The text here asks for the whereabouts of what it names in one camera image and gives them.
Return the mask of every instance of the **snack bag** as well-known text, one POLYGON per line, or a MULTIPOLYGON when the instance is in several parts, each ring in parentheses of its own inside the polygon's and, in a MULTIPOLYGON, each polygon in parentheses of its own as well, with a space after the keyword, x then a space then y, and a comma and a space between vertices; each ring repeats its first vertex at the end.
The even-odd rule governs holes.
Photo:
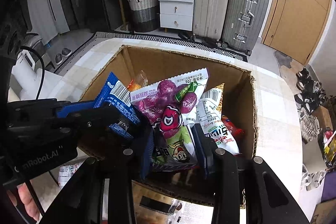
POLYGON ((144 88, 148 84, 148 79, 146 74, 141 70, 140 73, 129 83, 127 89, 129 91, 135 91, 140 88, 144 88))
POLYGON ((235 138, 236 141, 240 141, 243 139, 245 131, 240 128, 237 128, 228 117, 223 115, 222 122, 224 123, 224 125, 226 126, 226 128, 229 130, 229 132, 235 138))
POLYGON ((207 81, 207 69, 188 72, 131 92, 131 103, 153 127, 163 120, 162 131, 192 126, 196 120, 196 104, 207 81))
POLYGON ((172 171, 196 166, 196 152, 189 125, 166 132, 156 130, 152 157, 154 169, 172 171))
POLYGON ((205 92, 197 104, 197 121, 204 135, 215 140, 219 148, 224 148, 233 155, 239 154, 236 140, 221 121, 224 84, 205 92))
POLYGON ((333 133, 329 127, 325 128, 318 136, 318 144, 326 165, 330 168, 334 167, 336 156, 336 130, 333 133))
POLYGON ((63 165, 59 167, 58 172, 58 185, 62 189, 66 183, 70 180, 70 178, 74 175, 74 173, 80 168, 82 162, 71 164, 71 165, 63 165))
MULTIPOLYGON (((115 106, 134 124, 140 123, 140 119, 137 117, 135 109, 131 105, 130 92, 113 74, 113 72, 110 73, 101 92, 95 99, 93 108, 106 105, 115 106)), ((133 136, 127 132, 128 125, 125 124, 125 122, 120 121, 119 123, 111 124, 109 127, 115 133, 127 140, 133 139, 133 136)))

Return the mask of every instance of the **white suitcase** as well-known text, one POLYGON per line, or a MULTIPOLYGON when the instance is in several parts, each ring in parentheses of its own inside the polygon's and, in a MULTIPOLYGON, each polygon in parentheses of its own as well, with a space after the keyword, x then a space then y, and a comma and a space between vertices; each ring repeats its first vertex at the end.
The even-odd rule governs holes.
POLYGON ((193 33, 219 40, 223 31, 228 0, 195 0, 193 33))

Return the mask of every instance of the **wooden door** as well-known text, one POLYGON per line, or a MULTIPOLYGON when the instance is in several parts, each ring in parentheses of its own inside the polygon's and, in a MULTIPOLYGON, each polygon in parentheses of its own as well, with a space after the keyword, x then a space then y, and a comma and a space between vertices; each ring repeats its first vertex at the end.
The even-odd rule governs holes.
POLYGON ((330 6, 331 0, 277 0, 263 32, 264 44, 305 64, 320 40, 330 6))

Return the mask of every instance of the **black cable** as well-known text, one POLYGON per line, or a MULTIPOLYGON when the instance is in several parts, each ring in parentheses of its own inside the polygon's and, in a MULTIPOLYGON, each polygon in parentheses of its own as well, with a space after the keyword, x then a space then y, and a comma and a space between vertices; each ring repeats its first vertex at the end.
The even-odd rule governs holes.
POLYGON ((54 182, 57 184, 57 186, 59 186, 59 185, 58 185, 58 181, 57 181, 56 178, 54 177, 53 173, 51 173, 50 171, 48 171, 48 172, 49 172, 49 174, 51 175, 51 177, 53 178, 54 182))
MULTIPOLYGON (((39 87, 39 90, 38 90, 37 95, 36 95, 36 100, 37 100, 37 99, 39 98, 39 96, 40 96, 41 89, 42 89, 42 85, 43 85, 43 80, 44 80, 44 74, 45 74, 45 66, 44 66, 44 62, 43 62, 42 56, 40 56, 40 54, 39 54, 36 50, 34 50, 33 48, 28 47, 28 46, 21 46, 21 49, 22 49, 22 50, 27 50, 27 51, 29 51, 29 52, 32 52, 32 53, 35 54, 35 55, 37 56, 37 58, 41 61, 41 66, 42 66, 42 76, 41 76, 40 87, 39 87)), ((34 190, 32 184, 30 183, 29 180, 26 181, 26 185, 27 185, 27 188, 28 188, 28 190, 29 190, 29 192, 30 192, 30 194, 31 194, 31 197, 33 198, 33 200, 34 200, 34 202, 35 202, 37 208, 38 208, 39 211, 40 211, 40 214, 41 214, 42 216, 44 216, 44 210, 43 210, 43 207, 42 207, 42 205, 41 205, 41 203, 40 203, 40 201, 39 201, 39 198, 37 197, 37 194, 36 194, 36 192, 35 192, 35 190, 34 190)))
POLYGON ((32 52, 33 54, 35 54, 37 56, 37 58, 41 61, 41 66, 42 66, 42 76, 41 76, 41 83, 40 83, 40 87, 39 87, 39 90, 37 92, 37 95, 36 95, 36 100, 39 98, 40 96, 40 93, 41 93, 41 89, 42 89, 42 85, 43 85, 43 80, 44 80, 44 74, 45 74, 45 66, 44 66, 44 62, 43 62, 43 59, 42 59, 42 56, 39 55, 39 53, 34 50, 33 48, 31 47, 28 47, 28 46, 21 46, 21 49, 22 50, 27 50, 29 52, 32 52))
POLYGON ((42 216, 44 216, 44 210, 43 210, 43 207, 39 201, 39 198, 37 197, 37 194, 32 186, 32 184, 30 183, 29 180, 26 181, 26 185, 27 185, 27 188, 31 194, 31 197, 33 198, 33 200, 35 201, 35 204, 37 206, 37 208, 39 209, 40 213, 42 216))

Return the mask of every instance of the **white appliance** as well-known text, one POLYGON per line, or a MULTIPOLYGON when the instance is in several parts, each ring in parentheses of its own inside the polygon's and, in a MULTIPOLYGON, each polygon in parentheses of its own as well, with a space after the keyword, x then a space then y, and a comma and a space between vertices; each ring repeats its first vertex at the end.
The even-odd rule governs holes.
MULTIPOLYGON (((20 100, 35 100, 40 87, 42 78, 42 69, 35 69, 35 61, 29 51, 23 50, 19 53, 15 66, 12 68, 12 74, 22 87, 20 91, 20 100)), ((62 76, 45 71, 43 86, 39 95, 39 99, 49 98, 49 93, 62 79, 62 76)))
POLYGON ((35 87, 37 74, 34 71, 35 61, 27 50, 19 53, 16 65, 12 68, 12 74, 24 91, 32 90, 35 87))

